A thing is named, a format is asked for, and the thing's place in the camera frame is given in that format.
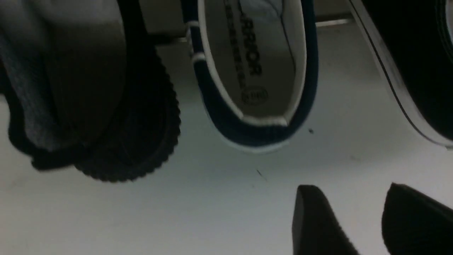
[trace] sneaker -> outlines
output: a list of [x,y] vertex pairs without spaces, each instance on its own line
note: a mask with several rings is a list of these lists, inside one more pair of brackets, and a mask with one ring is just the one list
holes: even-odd
[[426,139],[453,146],[449,0],[348,0],[404,116]]
[[[138,1],[118,0],[115,5],[119,29],[111,23],[48,29],[58,31],[49,36],[54,40],[50,53],[24,56],[18,50],[23,45],[0,41],[10,140],[33,157],[39,170],[75,164],[95,179],[127,181],[152,172],[173,153],[180,134],[173,86],[147,42]],[[79,46],[73,36],[92,44]],[[105,49],[97,52],[102,44]],[[59,51],[59,45],[68,49]],[[65,81],[79,76],[78,83],[57,83],[59,76]]]
[[195,74],[213,124],[248,152],[280,148],[304,123],[318,79],[312,0],[183,0]]

